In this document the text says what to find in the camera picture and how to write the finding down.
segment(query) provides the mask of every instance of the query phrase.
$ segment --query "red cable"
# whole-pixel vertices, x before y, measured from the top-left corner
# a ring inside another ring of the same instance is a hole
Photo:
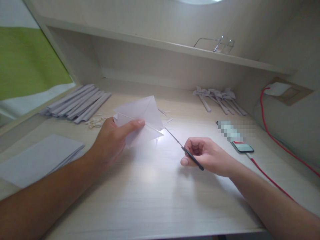
[[[263,111],[263,104],[262,104],[262,97],[263,97],[263,93],[265,90],[270,89],[270,88],[265,88],[262,90],[261,92],[261,96],[260,96],[260,105],[261,105],[261,113],[262,113],[262,121],[263,121],[263,125],[264,128],[266,129],[267,134],[271,137],[271,139],[273,141],[275,141],[276,144],[278,144],[283,150],[285,150],[287,153],[289,153],[291,156],[293,156],[294,158],[296,158],[297,160],[299,160],[301,163],[303,163],[305,166],[307,166],[312,172],[314,172],[318,177],[320,177],[320,174],[316,172],[316,170],[314,170],[312,167],[310,167],[308,164],[306,164],[304,161],[302,161],[300,158],[298,158],[296,155],[294,155],[293,153],[291,153],[290,151],[288,151],[287,149],[285,149],[277,140],[274,139],[274,137],[270,134],[267,125],[266,125],[266,121],[264,119],[264,111]]]
[[[265,172],[259,167],[259,165],[256,163],[256,161],[253,158],[250,158],[250,160],[253,162],[254,165],[262,172],[263,175],[266,176],[277,188],[279,188],[285,195],[287,195],[291,200],[295,202],[295,200],[285,191],[283,190],[278,184],[276,184]]]

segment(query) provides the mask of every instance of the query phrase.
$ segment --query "charging cable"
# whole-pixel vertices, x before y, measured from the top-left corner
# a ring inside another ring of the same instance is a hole
[[[256,163],[256,161],[253,159],[250,153],[246,153],[248,158],[253,162],[253,164],[259,169],[259,171],[267,178],[270,182],[272,182],[281,192],[283,192],[285,195],[287,195],[291,200],[295,201],[285,190],[283,190],[278,184],[275,183]]]
[[[262,90],[261,95],[260,95],[260,105],[261,105],[261,115],[262,115],[262,121],[263,121],[263,125],[264,128],[267,132],[267,134],[269,135],[269,137],[276,143],[278,144],[283,150],[285,150],[287,153],[289,153],[291,156],[293,156],[294,158],[296,158],[298,161],[300,161],[301,163],[303,163],[305,166],[307,166],[311,171],[313,171],[318,177],[320,177],[320,174],[318,172],[316,172],[316,170],[314,170],[312,167],[310,167],[307,163],[305,163],[304,161],[302,161],[300,158],[298,158],[296,155],[294,155],[293,153],[291,153],[290,151],[288,151],[286,148],[284,148],[269,132],[268,128],[267,128],[267,124],[266,121],[264,119],[264,110],[263,110],[263,104],[262,104],[262,97],[263,94],[266,90],[270,89],[270,87],[266,87],[265,89]],[[270,181],[272,182],[281,192],[283,192],[287,197],[289,197],[291,200],[294,201],[294,199],[285,191],[283,190],[278,184],[275,183],[275,181],[273,181],[260,167],[259,165],[256,163],[256,161],[253,159],[253,157],[251,156],[250,153],[246,153],[246,155],[248,156],[248,158],[253,162],[253,164],[257,167],[257,169]]]
[[[289,153],[291,156],[293,156],[295,159],[297,159],[298,161],[300,161],[301,163],[303,163],[306,167],[308,167],[312,172],[314,172],[318,177],[320,177],[320,174],[314,170],[312,167],[310,167],[307,163],[305,163],[304,161],[302,161],[300,158],[298,158],[296,155],[294,155],[293,153],[291,153],[290,151],[288,151],[286,148],[284,148],[269,132],[268,128],[267,128],[267,124],[266,124],[266,121],[264,119],[264,110],[263,110],[263,104],[262,104],[262,97],[263,97],[263,94],[264,92],[267,90],[267,89],[270,89],[269,87],[265,88],[262,90],[261,92],[261,96],[260,96],[260,105],[261,105],[261,115],[262,115],[262,121],[263,121],[263,125],[264,125],[264,128],[267,132],[267,134],[269,135],[269,137],[276,143],[278,144],[283,150],[285,150],[287,153]]]

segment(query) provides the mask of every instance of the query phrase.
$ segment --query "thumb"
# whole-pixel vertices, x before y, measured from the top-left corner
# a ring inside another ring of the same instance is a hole
[[[194,158],[204,167],[204,165],[203,165],[204,157],[202,155],[201,156],[194,156]],[[192,161],[191,158],[186,157],[186,156],[181,159],[180,164],[182,166],[197,167],[196,163],[194,161]]]
[[[144,120],[132,120],[132,121],[126,123],[125,125],[116,128],[115,129],[116,136],[119,139],[125,138],[133,131],[142,128],[144,125],[145,125]]]

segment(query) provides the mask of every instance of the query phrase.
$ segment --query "scissors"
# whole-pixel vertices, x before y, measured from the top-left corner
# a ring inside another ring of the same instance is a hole
[[[191,158],[192,161],[195,162],[195,164],[200,168],[200,170],[203,171],[204,168],[203,168],[203,167],[201,166],[201,164],[195,159],[195,157],[194,157],[187,149],[185,149],[185,148],[181,145],[181,143],[172,135],[172,133],[171,133],[166,127],[164,127],[164,128],[165,128],[165,129],[168,131],[168,133],[170,133],[170,135],[180,144],[182,150]]]

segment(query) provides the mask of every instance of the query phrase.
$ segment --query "shelf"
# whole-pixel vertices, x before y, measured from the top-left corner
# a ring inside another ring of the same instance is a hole
[[[207,50],[203,50],[203,49],[199,49],[199,48],[193,48],[193,47],[184,46],[184,45],[180,45],[180,44],[176,44],[176,43],[164,42],[164,41],[159,41],[159,40],[150,39],[150,38],[142,38],[142,37],[138,37],[138,36],[134,36],[134,35],[113,32],[113,31],[109,31],[106,29],[96,28],[96,27],[92,27],[92,26],[88,26],[88,25],[82,25],[82,24],[76,24],[76,23],[56,20],[53,18],[47,18],[47,17],[39,17],[39,18],[45,25],[50,26],[50,27],[86,33],[86,34],[90,34],[90,35],[94,35],[94,36],[116,39],[116,40],[120,40],[120,41],[125,41],[125,42],[145,45],[145,46],[149,46],[149,47],[165,49],[165,50],[184,53],[184,54],[188,54],[188,55],[192,55],[192,56],[213,59],[216,61],[232,63],[232,64],[236,64],[236,65],[241,65],[241,66],[246,66],[246,67],[251,67],[251,68],[256,68],[256,69],[262,69],[262,70],[286,74],[286,75],[293,75],[296,72],[295,70],[290,70],[290,69],[286,69],[283,67],[274,66],[274,65],[271,65],[268,63],[263,63],[263,62],[254,61],[254,60],[241,58],[241,57],[235,57],[235,56],[231,56],[231,55],[215,53],[212,51],[207,51]]]

